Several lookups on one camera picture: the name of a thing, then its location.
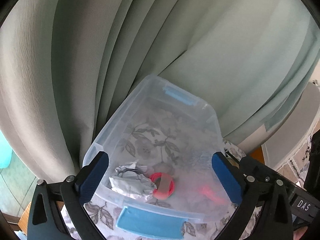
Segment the lilac paper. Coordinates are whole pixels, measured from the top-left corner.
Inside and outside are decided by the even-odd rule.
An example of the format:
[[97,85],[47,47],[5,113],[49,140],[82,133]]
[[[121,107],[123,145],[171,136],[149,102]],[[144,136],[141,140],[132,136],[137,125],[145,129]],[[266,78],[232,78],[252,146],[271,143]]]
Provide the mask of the lilac paper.
[[148,167],[140,165],[138,160],[116,167],[114,174],[109,177],[111,190],[125,197],[147,202],[157,189],[156,184],[145,175],[147,170]]

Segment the pale green curtain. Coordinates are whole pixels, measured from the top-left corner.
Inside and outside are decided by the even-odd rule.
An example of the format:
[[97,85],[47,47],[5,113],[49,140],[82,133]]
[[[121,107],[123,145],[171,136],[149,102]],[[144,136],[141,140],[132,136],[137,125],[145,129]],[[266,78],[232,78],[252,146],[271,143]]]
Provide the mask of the pale green curtain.
[[49,182],[154,74],[201,97],[222,136],[276,131],[319,61],[319,0],[1,0],[1,132]]

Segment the floral grey table cloth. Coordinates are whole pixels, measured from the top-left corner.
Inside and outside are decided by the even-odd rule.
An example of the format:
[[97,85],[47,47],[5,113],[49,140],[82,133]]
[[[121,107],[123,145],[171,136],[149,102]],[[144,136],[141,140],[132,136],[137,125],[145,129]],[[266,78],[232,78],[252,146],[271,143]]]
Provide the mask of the floral grey table cloth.
[[[236,159],[240,160],[242,157],[246,156],[245,152],[238,148],[238,146],[235,146],[225,139],[223,141],[225,150],[228,150],[228,152],[235,156]],[[89,203],[86,203],[84,207],[91,220],[94,222],[94,224],[106,239],[151,239],[135,235],[117,228],[116,222],[122,209],[111,203],[105,202],[96,195],[94,195],[92,200]],[[184,237],[183,239],[215,239],[218,233],[220,233],[223,227],[227,224],[235,210],[235,204],[229,205],[226,214],[217,222],[201,224],[185,222],[184,226],[181,229]],[[245,239],[252,233],[255,223],[260,215],[260,210],[260,207],[255,208],[249,220],[249,223],[247,224],[240,239]],[[67,225],[67,229],[71,236],[74,239],[81,239],[78,231],[76,230],[73,222],[70,219],[65,206],[61,210],[61,215],[65,221],[65,224]]]

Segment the red filament coil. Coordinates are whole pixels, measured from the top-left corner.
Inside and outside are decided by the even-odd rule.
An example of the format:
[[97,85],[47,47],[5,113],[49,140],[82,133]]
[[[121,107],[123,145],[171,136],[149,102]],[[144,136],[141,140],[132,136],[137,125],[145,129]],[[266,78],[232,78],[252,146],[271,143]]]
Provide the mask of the red filament coil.
[[156,172],[150,176],[150,180],[156,185],[153,196],[158,200],[168,199],[175,191],[175,182],[167,173]]

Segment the wooden chair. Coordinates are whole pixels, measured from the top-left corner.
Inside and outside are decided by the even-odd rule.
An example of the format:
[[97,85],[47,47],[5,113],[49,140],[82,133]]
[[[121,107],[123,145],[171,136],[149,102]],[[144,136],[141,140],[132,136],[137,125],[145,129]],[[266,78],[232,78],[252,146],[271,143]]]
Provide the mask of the wooden chair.
[[25,208],[25,210],[24,210],[24,212],[18,222],[18,226],[19,226],[20,230],[25,235],[27,235],[27,231],[28,231],[28,219],[29,219],[30,207],[31,207],[31,202]]

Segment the clear plastic storage bin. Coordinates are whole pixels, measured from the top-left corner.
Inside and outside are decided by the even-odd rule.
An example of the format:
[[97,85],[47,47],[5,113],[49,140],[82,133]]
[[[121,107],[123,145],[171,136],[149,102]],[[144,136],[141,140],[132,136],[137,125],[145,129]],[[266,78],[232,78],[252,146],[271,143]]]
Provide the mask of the clear plastic storage bin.
[[[160,77],[150,75],[119,106],[83,159],[88,165],[103,151],[108,168],[94,195],[121,208],[116,227],[153,239],[183,239],[185,222],[217,222],[229,199],[212,168],[212,156],[223,152],[214,109],[199,97]],[[172,176],[175,191],[166,200],[147,202],[111,190],[115,168],[139,161],[146,176]]]

